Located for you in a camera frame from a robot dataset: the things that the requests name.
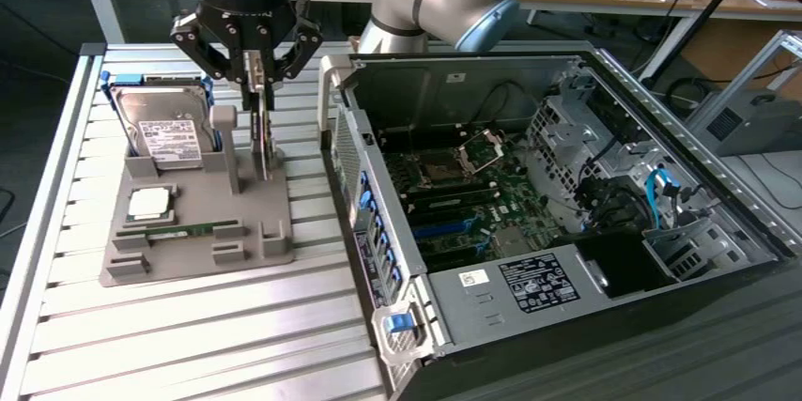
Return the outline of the aluminium profile frame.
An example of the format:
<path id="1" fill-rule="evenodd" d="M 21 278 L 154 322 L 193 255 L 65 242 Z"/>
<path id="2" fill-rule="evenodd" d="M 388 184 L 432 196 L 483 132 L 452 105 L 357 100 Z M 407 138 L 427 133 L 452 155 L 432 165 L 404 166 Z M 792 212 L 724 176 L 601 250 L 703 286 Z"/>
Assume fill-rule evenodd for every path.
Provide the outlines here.
<path id="1" fill-rule="evenodd" d="M 776 32 L 722 91 L 722 98 L 732 101 L 748 91 L 802 103 L 802 31 Z"/>

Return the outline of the blue disk caddy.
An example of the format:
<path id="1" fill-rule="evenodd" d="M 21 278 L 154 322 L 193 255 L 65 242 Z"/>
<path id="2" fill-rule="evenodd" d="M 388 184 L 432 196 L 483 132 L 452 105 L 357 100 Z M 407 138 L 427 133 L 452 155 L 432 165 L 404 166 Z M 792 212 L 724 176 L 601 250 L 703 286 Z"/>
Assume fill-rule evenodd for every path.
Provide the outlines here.
<path id="1" fill-rule="evenodd" d="M 180 77 L 180 76 L 168 77 L 168 76 L 148 76 L 142 73 L 122 73 L 122 74 L 117 74 L 117 75 L 110 75 L 109 72 L 104 71 L 101 73 L 101 81 L 102 81 L 101 91 L 102 91 L 104 95 L 106 96 L 106 99 L 110 103 L 110 106 L 112 106 L 113 112 L 116 113 L 116 116 L 117 116 L 117 112 L 113 107 L 112 94 L 110 94 L 110 89 L 116 85 L 202 85 L 202 87 L 206 89 L 212 106 L 215 105 L 213 82 L 212 82 L 212 79 L 202 74 L 198 74 L 194 76 L 185 76 L 185 77 Z M 219 142 L 217 134 L 216 134 L 216 144 L 217 144 L 217 149 L 219 149 L 220 142 Z"/>

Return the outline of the grey parts rack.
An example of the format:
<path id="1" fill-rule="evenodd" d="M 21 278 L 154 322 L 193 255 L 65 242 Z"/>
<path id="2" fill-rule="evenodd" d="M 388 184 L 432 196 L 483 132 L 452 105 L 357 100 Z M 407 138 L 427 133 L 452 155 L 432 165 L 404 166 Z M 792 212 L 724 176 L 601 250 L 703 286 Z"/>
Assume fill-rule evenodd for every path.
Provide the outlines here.
<path id="1" fill-rule="evenodd" d="M 295 259 L 283 152 L 273 147 L 272 178 L 260 180 L 252 150 L 235 145 L 236 109 L 210 109 L 221 149 L 193 169 L 160 171 L 150 159 L 128 157 L 120 180 L 98 283 L 130 285 L 288 264 Z M 128 223 L 130 193 L 166 187 L 168 217 Z M 204 237 L 150 240 L 150 228 L 208 224 Z"/>

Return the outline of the grey disk bay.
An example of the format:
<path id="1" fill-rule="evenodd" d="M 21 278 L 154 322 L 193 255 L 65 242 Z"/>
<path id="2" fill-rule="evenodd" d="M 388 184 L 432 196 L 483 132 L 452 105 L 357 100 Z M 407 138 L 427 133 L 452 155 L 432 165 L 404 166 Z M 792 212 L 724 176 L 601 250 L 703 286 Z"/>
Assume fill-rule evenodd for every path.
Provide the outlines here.
<path id="1" fill-rule="evenodd" d="M 774 260 L 746 233 L 727 230 L 710 218 L 644 233 L 646 242 L 672 277 L 688 281 Z"/>

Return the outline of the metal socket cover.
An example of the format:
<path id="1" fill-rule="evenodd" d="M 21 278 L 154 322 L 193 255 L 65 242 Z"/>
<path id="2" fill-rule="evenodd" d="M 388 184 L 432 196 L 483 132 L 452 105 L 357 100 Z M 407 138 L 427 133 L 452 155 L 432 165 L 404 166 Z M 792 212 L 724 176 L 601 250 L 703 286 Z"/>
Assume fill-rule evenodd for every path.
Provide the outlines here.
<path id="1" fill-rule="evenodd" d="M 457 147 L 460 164 L 471 175 L 477 175 L 503 156 L 504 139 L 489 129 L 481 130 Z"/>

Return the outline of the metal drive cage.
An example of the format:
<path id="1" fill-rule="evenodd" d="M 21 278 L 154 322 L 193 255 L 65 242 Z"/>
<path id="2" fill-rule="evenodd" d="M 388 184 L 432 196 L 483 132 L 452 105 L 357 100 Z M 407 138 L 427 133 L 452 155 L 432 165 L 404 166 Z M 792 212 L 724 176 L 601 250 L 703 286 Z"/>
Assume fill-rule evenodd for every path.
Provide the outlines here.
<path id="1" fill-rule="evenodd" d="M 616 107 L 592 69 L 560 74 L 525 130 L 529 178 L 541 192 L 569 198 L 584 178 L 618 173 L 624 134 L 611 118 Z"/>

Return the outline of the open black PC case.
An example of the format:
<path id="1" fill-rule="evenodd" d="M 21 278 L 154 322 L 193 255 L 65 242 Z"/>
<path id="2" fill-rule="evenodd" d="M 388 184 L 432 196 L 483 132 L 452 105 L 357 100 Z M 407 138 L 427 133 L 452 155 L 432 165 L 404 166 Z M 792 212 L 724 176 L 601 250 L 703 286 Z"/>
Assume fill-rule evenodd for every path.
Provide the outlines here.
<path id="1" fill-rule="evenodd" d="M 527 167 L 525 130 L 560 74 L 592 69 L 618 102 L 624 134 L 618 173 L 584 178 L 569 198 L 541 192 Z M 726 289 L 796 255 L 747 210 L 748 197 L 694 144 L 636 79 L 601 52 L 577 46 L 512 54 L 351 55 L 329 77 L 337 116 L 329 162 L 371 301 L 371 328 L 392 401 L 436 401 L 532 369 L 553 352 L 605 341 L 634 326 L 662 324 L 670 306 L 699 307 Z M 565 229 L 544 249 L 572 244 L 611 305 L 536 331 L 459 348 L 449 340 L 381 139 L 408 132 L 497 129 L 516 147 L 528 179 Z M 710 218 L 742 230 L 774 260 L 740 270 L 675 279 L 644 233 Z M 413 331 L 387 333 L 381 320 L 411 313 Z"/>

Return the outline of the CPU socket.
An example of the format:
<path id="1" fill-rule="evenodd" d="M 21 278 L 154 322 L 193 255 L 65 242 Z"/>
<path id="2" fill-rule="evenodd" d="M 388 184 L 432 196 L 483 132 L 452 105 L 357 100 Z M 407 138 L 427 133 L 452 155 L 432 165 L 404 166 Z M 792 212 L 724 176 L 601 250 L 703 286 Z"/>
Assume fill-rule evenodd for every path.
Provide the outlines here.
<path id="1" fill-rule="evenodd" d="M 421 189 L 479 183 L 481 178 L 464 168 L 452 147 L 424 149 L 405 156 L 409 181 Z"/>

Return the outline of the silver hard disk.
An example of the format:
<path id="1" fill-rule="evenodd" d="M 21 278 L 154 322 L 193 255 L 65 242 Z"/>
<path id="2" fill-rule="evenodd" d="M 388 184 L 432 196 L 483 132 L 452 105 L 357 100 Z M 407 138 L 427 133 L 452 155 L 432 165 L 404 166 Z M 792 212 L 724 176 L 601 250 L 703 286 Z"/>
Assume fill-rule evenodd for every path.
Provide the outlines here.
<path id="1" fill-rule="evenodd" d="M 129 154 L 162 171 L 200 167 L 201 156 L 217 150 L 202 85 L 116 85 L 110 94 Z"/>

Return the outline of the silver CPU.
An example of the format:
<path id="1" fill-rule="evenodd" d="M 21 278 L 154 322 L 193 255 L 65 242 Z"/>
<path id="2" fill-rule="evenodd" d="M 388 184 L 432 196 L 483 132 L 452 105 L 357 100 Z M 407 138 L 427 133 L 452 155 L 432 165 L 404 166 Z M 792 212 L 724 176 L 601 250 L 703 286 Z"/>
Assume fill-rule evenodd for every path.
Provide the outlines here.
<path id="1" fill-rule="evenodd" d="M 166 187 L 134 189 L 129 197 L 125 221 L 133 223 L 165 219 L 170 202 L 172 193 Z"/>

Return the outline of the blue expansion slot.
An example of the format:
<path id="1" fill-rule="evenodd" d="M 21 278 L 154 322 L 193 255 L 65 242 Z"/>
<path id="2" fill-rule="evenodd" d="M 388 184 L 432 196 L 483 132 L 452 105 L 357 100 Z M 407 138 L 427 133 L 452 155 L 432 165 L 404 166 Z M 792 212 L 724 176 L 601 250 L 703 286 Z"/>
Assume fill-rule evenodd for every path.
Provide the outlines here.
<path id="1" fill-rule="evenodd" d="M 469 231 L 473 223 L 475 219 L 471 218 L 456 222 L 419 226 L 412 229 L 412 235 L 415 239 L 428 239 L 445 235 L 461 234 Z"/>

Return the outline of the grey power supply unit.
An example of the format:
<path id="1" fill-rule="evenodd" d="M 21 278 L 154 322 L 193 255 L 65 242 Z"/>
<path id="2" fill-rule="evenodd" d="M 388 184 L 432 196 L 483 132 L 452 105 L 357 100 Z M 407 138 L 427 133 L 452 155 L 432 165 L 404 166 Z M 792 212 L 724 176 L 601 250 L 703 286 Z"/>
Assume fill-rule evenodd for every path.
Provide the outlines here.
<path id="1" fill-rule="evenodd" d="M 428 275 L 451 343 L 475 347 L 611 305 L 568 244 Z"/>

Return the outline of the black RAM stick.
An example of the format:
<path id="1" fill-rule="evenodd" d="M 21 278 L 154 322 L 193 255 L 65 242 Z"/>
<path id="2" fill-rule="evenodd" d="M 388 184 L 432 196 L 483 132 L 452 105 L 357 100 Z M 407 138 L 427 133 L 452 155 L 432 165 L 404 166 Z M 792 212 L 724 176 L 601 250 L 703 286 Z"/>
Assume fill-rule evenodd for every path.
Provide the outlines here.
<path id="1" fill-rule="evenodd" d="M 405 197 L 405 212 L 424 213 L 448 208 L 483 205 L 493 201 L 500 194 L 497 189 L 483 187 L 479 189 L 408 194 Z"/>

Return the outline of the green motherboard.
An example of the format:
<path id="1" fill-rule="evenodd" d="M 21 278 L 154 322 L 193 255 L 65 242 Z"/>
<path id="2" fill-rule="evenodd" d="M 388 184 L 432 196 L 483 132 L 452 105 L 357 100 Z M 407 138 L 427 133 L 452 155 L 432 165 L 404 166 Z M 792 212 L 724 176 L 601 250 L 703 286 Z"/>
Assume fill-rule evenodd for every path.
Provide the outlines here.
<path id="1" fill-rule="evenodd" d="M 421 189 L 409 181 L 405 156 L 424 149 L 457 147 L 480 131 L 459 129 L 447 133 L 408 132 L 381 139 L 381 156 L 393 183 L 401 209 L 411 230 L 415 227 L 475 219 L 468 232 L 428 239 L 415 239 L 421 259 L 431 273 L 500 259 L 495 251 L 497 229 L 517 226 L 531 252 L 540 251 L 565 229 L 547 209 L 547 199 L 535 190 L 528 179 L 523 160 L 515 154 L 516 147 L 508 142 L 504 132 L 489 128 L 504 139 L 504 156 L 477 175 L 479 183 Z M 405 212 L 408 194 L 467 189 L 493 188 L 500 196 L 487 204 L 463 208 L 448 208 L 424 213 Z"/>

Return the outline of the graphics card with metal bracket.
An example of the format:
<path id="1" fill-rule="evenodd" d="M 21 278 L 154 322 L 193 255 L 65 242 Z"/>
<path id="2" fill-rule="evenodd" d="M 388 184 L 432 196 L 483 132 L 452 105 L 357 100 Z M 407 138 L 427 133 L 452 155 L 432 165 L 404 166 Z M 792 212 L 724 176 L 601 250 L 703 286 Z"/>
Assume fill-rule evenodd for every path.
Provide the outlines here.
<path id="1" fill-rule="evenodd" d="M 271 137 L 269 111 L 273 106 L 272 85 L 265 81 L 259 51 L 245 51 L 245 70 L 248 75 L 249 113 L 251 113 L 251 150 L 255 170 L 260 180 L 272 178 L 273 145 Z"/>

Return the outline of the green RAM stick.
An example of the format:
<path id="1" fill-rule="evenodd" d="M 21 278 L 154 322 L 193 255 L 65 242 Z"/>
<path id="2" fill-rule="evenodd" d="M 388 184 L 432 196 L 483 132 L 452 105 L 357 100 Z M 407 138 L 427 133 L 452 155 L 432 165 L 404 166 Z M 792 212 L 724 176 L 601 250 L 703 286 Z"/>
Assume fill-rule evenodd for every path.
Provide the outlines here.
<path id="1" fill-rule="evenodd" d="M 145 237 L 150 240 L 196 238 L 212 233 L 213 227 L 208 224 L 158 227 L 146 229 L 144 232 Z"/>

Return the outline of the blue case latch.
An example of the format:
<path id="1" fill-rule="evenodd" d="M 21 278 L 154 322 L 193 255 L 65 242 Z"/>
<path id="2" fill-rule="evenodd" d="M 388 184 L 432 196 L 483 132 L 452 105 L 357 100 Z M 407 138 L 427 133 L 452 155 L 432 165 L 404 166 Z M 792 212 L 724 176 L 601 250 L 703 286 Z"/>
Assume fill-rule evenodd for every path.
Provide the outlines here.
<path id="1" fill-rule="evenodd" d="M 387 333 L 413 331 L 416 320 L 411 313 L 391 314 L 381 320 L 381 326 Z"/>

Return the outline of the grey machine housing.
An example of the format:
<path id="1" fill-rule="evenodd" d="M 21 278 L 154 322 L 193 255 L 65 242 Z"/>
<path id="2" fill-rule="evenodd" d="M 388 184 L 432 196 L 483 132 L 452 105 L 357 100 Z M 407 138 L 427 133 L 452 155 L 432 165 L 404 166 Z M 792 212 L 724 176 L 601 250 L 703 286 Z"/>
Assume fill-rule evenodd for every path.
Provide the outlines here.
<path id="1" fill-rule="evenodd" d="M 719 100 L 710 94 L 687 127 L 718 157 L 802 151 L 802 102 L 774 91 L 747 89 Z"/>

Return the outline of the grey chipset heatsink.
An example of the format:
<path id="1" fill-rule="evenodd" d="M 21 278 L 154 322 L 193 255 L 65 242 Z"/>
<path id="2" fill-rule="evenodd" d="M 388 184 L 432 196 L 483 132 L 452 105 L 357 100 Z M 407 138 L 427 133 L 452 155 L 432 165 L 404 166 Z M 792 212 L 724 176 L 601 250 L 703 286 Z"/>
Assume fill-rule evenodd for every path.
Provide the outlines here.
<path id="1" fill-rule="evenodd" d="M 528 254 L 532 248 L 517 226 L 500 228 L 495 232 L 495 251 L 500 258 Z"/>

